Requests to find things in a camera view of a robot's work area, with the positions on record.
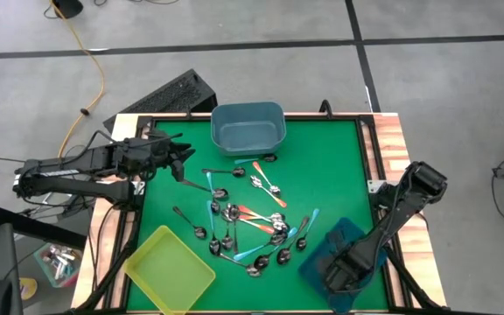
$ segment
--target yellow cable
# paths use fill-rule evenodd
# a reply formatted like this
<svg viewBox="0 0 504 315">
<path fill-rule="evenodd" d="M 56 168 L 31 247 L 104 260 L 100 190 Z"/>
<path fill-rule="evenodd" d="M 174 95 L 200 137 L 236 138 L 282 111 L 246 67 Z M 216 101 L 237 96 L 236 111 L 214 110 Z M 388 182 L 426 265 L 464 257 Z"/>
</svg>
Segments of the yellow cable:
<svg viewBox="0 0 504 315">
<path fill-rule="evenodd" d="M 77 35 L 77 32 L 75 32 L 75 29 L 69 21 L 63 16 L 63 13 L 61 13 L 61 10 L 58 9 L 58 7 L 53 3 L 52 0 L 50 0 L 50 5 L 53 7 L 53 9 L 58 13 L 59 17 L 66 22 L 67 26 L 69 27 L 69 30 L 71 33 L 75 36 L 75 40 L 77 40 L 77 44 L 79 45 L 79 48 L 88 56 L 90 57 L 96 66 L 98 67 L 98 71 L 101 73 L 101 91 L 98 93 L 98 95 L 91 101 L 90 104 L 88 104 L 87 107 L 85 107 L 86 110 L 90 110 L 96 103 L 102 98 L 102 95 L 104 94 L 104 72 L 102 71 L 101 65 L 98 63 L 96 60 L 95 56 L 93 56 L 85 47 L 83 47 L 83 44 L 81 43 L 81 40 L 79 39 L 79 36 Z M 69 138 L 73 134 L 75 127 L 77 127 L 77 124 L 81 121 L 81 118 L 83 118 L 83 114 L 80 114 L 79 117 L 75 120 L 69 131 L 67 132 L 66 138 L 63 140 L 63 143 L 61 143 L 61 147 L 59 148 L 59 154 L 58 158 L 61 158 L 63 155 L 63 151 L 66 149 L 67 142 L 69 141 Z"/>
</svg>

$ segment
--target yellow plastic tray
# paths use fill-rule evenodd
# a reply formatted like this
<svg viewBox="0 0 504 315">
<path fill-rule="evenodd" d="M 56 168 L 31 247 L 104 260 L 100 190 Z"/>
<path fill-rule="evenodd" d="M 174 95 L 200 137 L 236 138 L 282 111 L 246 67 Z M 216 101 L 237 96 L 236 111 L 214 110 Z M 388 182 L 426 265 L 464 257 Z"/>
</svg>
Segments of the yellow plastic tray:
<svg viewBox="0 0 504 315">
<path fill-rule="evenodd" d="M 126 274 L 166 315 L 186 314 L 215 279 L 215 272 L 167 226 L 126 260 Z"/>
</svg>

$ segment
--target wooden table edge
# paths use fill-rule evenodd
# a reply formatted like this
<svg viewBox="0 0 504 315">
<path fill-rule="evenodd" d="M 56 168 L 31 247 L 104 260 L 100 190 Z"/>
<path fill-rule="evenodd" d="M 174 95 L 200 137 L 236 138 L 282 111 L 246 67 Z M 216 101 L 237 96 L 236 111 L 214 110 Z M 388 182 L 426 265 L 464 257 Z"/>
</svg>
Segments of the wooden table edge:
<svg viewBox="0 0 504 315">
<path fill-rule="evenodd" d="M 292 112 L 285 113 L 293 116 L 326 116 L 326 113 L 312 112 Z M 137 133 L 137 122 L 140 116 L 154 117 L 179 117 L 183 118 L 186 113 L 152 113 L 152 114 L 118 114 L 115 118 L 112 138 L 123 140 L 126 137 L 135 137 Z M 193 117 L 207 117 L 210 113 L 195 113 Z M 388 180 L 399 180 L 403 170 L 410 164 L 410 157 L 403 138 L 402 126 L 397 113 L 333 113 L 334 116 L 372 116 L 374 126 L 381 151 L 382 162 Z M 363 137 L 367 148 L 369 168 L 373 179 L 378 179 L 376 175 L 375 154 L 372 150 L 372 143 L 368 136 L 368 127 L 363 126 Z M 104 199 L 98 199 L 94 206 L 93 218 L 90 224 L 89 233 L 92 235 L 94 251 L 96 251 L 96 236 L 102 224 L 102 218 L 110 204 Z M 101 247 L 99 264 L 97 268 L 97 278 L 102 277 L 108 271 L 112 248 L 118 229 L 119 212 L 112 211 L 105 222 L 101 236 Z M 126 224 L 126 233 L 131 230 L 131 220 Z M 433 254 L 431 239 L 425 228 L 425 223 L 421 218 L 413 217 L 399 233 L 402 254 L 406 268 L 412 273 L 419 285 L 427 292 L 429 297 L 440 305 L 446 305 L 445 294 L 440 282 L 435 256 Z M 91 262 L 90 247 L 88 240 L 83 253 L 83 260 L 80 266 L 79 277 L 73 294 L 72 307 L 82 304 L 91 293 L 91 283 L 93 279 L 93 265 Z M 393 267 L 390 268 L 392 287 L 396 305 L 403 305 L 402 293 L 400 290 L 399 278 Z M 115 280 L 114 294 L 112 297 L 112 307 L 118 307 L 122 294 L 124 279 L 123 267 L 118 272 Z"/>
</svg>

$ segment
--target gray concrete floor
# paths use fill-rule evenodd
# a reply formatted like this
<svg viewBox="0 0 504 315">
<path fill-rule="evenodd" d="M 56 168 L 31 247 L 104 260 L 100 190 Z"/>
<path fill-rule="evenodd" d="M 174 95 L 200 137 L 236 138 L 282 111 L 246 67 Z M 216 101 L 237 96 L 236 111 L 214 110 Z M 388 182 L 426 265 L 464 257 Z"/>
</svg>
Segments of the gray concrete floor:
<svg viewBox="0 0 504 315">
<path fill-rule="evenodd" d="M 71 19 L 88 48 L 263 40 L 352 39 L 341 0 L 180 0 L 173 5 L 108 1 Z M 504 1 L 355 0 L 365 39 L 504 34 Z M 47 2 L 0 0 L 0 52 L 76 49 Z M 504 42 L 367 47 L 382 111 L 399 112 L 412 160 L 449 178 L 426 215 L 449 306 L 504 313 L 504 220 L 491 199 L 491 168 L 504 158 Z M 71 144 L 101 122 L 189 68 L 219 102 L 272 100 L 287 111 L 369 111 L 352 46 L 100 57 L 106 94 Z M 100 86 L 86 57 L 0 59 L 0 157 L 50 158 L 78 109 Z M 25 208 L 11 192 L 16 165 L 0 162 L 0 206 Z M 504 181 L 497 183 L 504 209 Z M 88 217 L 71 225 L 86 231 Z M 17 243 L 21 256 L 36 244 Z M 26 260 L 24 277 L 43 277 Z M 63 311 L 72 290 L 41 288 L 30 314 Z"/>
</svg>

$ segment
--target green mat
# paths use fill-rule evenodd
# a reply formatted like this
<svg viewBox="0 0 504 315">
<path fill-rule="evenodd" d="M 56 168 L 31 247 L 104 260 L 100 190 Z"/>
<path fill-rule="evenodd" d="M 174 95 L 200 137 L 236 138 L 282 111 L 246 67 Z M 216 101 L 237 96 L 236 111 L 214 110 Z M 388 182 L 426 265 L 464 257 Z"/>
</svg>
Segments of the green mat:
<svg viewBox="0 0 504 315">
<path fill-rule="evenodd" d="M 181 143 L 192 144 L 196 153 L 185 163 L 185 177 L 207 186 L 202 168 L 231 170 L 234 158 L 223 157 L 211 141 L 209 122 L 159 122 L 158 127 L 169 134 L 183 132 Z M 206 201 L 211 196 L 195 188 L 178 184 L 170 170 L 161 170 L 147 185 L 139 244 L 159 226 L 168 226 L 190 249 L 203 259 L 217 277 L 193 306 L 193 311 L 278 311 L 327 310 L 326 301 L 299 277 L 298 266 L 323 239 L 341 217 L 348 217 L 365 232 L 373 226 L 368 206 L 367 188 L 362 168 L 357 129 L 354 122 L 287 122 L 287 137 L 277 152 L 275 163 L 261 163 L 272 182 L 282 190 L 287 202 L 282 209 L 267 193 L 249 183 L 249 175 L 258 175 L 251 163 L 244 164 L 246 178 L 230 174 L 214 174 L 213 185 L 227 188 L 230 202 L 244 205 L 262 215 L 280 212 L 292 227 L 300 225 L 314 208 L 320 214 L 308 235 L 309 246 L 299 253 L 295 249 L 286 266 L 276 263 L 275 254 L 269 267 L 259 278 L 251 278 L 243 267 L 212 256 L 207 241 L 198 240 L 193 229 L 173 211 L 178 206 L 195 225 L 205 227 L 211 236 Z M 222 238 L 225 221 L 215 218 L 215 234 Z M 237 224 L 239 250 L 246 251 L 266 243 L 270 237 L 245 223 Z M 252 263 L 264 248 L 243 260 Z M 224 252 L 232 256 L 233 252 Z M 372 283 L 358 296 L 353 306 L 357 310 L 387 309 L 384 282 L 380 271 Z M 156 310 L 155 305 L 133 283 L 129 291 L 128 310 Z"/>
</svg>

